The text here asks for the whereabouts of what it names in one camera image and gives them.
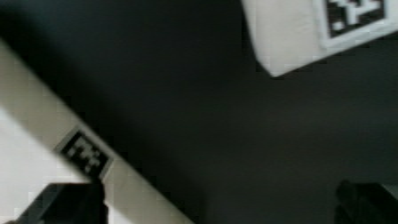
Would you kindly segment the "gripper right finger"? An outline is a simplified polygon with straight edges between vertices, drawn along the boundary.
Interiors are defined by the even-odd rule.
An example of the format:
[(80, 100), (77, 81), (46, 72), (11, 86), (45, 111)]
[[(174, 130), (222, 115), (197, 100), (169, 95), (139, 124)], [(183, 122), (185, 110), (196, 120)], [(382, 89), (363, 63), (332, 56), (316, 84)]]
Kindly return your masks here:
[(343, 180), (336, 198), (334, 224), (398, 224), (398, 184)]

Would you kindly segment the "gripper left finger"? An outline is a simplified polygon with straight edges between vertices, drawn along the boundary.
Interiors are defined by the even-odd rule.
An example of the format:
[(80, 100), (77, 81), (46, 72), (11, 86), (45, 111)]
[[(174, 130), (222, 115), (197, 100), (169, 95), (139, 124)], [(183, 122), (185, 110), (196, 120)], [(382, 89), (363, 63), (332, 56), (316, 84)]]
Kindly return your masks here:
[(107, 224), (105, 188), (100, 183), (52, 183), (16, 224)]

